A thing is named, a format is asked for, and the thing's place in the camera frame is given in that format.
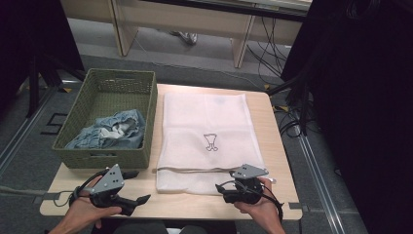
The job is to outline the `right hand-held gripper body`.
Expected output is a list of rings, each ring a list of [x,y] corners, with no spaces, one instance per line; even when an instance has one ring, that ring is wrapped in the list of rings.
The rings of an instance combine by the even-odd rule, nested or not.
[[[263,187],[258,178],[266,176],[269,172],[266,169],[257,168],[249,164],[241,165],[235,172],[242,173],[243,178],[232,178],[231,183],[235,188],[227,190],[228,195],[225,197],[225,202],[231,204],[235,202],[256,204],[263,195]]]

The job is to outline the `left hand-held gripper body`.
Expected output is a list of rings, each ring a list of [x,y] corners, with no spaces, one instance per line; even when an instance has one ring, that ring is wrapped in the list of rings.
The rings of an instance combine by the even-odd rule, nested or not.
[[[119,207],[121,215],[131,216],[138,206],[136,201],[122,198],[118,192],[124,187],[125,179],[118,164],[110,168],[90,191],[90,199],[98,208]]]

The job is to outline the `blue denim garment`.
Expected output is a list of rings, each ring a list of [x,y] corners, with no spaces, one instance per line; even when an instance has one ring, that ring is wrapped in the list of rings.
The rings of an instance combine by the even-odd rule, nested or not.
[[[96,118],[69,141],[67,149],[138,148],[143,142],[146,122],[137,109],[117,112],[112,116]]]

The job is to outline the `white mesh laundry bag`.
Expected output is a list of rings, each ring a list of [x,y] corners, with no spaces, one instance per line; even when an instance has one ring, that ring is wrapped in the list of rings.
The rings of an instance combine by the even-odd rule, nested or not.
[[[244,95],[165,94],[160,193],[215,195],[243,164],[265,167]]]

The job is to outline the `green woven basket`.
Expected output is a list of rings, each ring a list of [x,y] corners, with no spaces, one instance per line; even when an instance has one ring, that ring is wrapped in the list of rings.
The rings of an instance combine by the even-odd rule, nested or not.
[[[91,69],[56,137],[53,151],[69,169],[100,169],[118,164],[125,169],[149,166],[158,89],[153,71]],[[67,149],[65,145],[96,118],[137,109],[146,128],[138,148]]]

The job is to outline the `person's right hand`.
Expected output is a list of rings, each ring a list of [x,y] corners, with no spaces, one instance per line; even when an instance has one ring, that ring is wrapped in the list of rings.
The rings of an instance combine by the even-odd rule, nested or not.
[[[242,214],[249,214],[263,229],[270,226],[282,226],[276,205],[266,197],[262,197],[253,205],[236,202],[234,207]]]

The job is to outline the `person's left hand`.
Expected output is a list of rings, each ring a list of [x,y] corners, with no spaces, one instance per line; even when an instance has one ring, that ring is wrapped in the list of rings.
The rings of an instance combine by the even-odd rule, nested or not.
[[[121,211],[119,207],[97,208],[89,198],[81,197],[72,203],[60,223],[70,223],[81,227],[82,230],[93,224],[100,229],[103,218],[118,215]]]

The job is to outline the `person's dark lap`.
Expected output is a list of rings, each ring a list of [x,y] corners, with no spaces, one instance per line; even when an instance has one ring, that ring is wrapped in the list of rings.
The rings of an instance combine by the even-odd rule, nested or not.
[[[238,234],[234,221],[104,218],[91,234]]]

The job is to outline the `grey tape strip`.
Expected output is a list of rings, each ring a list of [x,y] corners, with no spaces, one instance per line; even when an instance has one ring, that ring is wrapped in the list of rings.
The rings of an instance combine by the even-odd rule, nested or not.
[[[42,204],[44,201],[58,201],[60,198],[59,193],[45,193],[42,195],[36,195],[33,199],[34,204]]]
[[[303,213],[307,213],[309,211],[309,207],[303,203],[289,203],[288,206],[291,210],[300,210]]]

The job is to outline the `black floor tape mark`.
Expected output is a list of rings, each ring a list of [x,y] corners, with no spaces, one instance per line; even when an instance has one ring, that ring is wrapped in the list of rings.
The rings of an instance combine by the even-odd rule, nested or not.
[[[66,113],[53,113],[48,120],[45,129],[40,132],[41,135],[56,136],[66,120]]]

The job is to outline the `black metal stand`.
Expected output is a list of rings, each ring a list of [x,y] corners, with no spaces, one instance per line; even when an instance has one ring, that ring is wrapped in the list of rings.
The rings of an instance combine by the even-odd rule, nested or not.
[[[298,123],[300,130],[300,136],[305,136],[307,134],[307,112],[310,97],[307,77],[305,75],[298,74],[292,79],[285,81],[283,84],[267,90],[266,94],[271,97],[285,90],[289,90],[289,93],[285,98],[286,103],[289,106],[299,108],[299,115],[297,116],[296,122]]]
[[[63,83],[58,75],[58,71],[62,69],[69,73],[79,81],[84,81],[86,72],[82,69],[75,69],[62,60],[48,55],[35,55],[29,62],[29,105],[26,117],[30,118],[39,108],[40,105],[40,85],[39,77],[42,77],[48,87],[60,87]]]

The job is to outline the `black curtain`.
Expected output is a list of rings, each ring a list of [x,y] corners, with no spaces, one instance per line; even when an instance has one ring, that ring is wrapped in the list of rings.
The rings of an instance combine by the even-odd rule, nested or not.
[[[59,69],[85,79],[60,0],[0,0],[0,115],[29,75],[58,86]]]
[[[413,0],[312,0],[283,79],[307,86],[369,234],[413,234]]]

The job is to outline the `light wooden desk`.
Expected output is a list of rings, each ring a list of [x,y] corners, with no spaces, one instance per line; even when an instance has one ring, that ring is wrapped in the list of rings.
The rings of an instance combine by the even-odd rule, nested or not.
[[[291,46],[313,1],[60,0],[71,19],[112,24],[123,57],[138,29],[148,27],[229,38],[237,68],[249,41]]]

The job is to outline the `metal floor rail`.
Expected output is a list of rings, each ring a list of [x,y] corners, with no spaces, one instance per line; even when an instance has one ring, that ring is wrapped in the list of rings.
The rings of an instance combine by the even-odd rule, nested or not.
[[[22,144],[25,142],[37,122],[45,112],[46,107],[50,100],[56,94],[57,88],[49,88],[44,95],[40,98],[40,104],[38,108],[19,125],[16,133],[9,140],[5,148],[0,152],[0,176],[7,170],[9,164],[14,159],[15,155],[19,152]]]
[[[298,140],[332,233],[346,234],[342,218],[339,215],[334,202],[332,201],[308,137],[304,134],[300,134],[298,136]]]

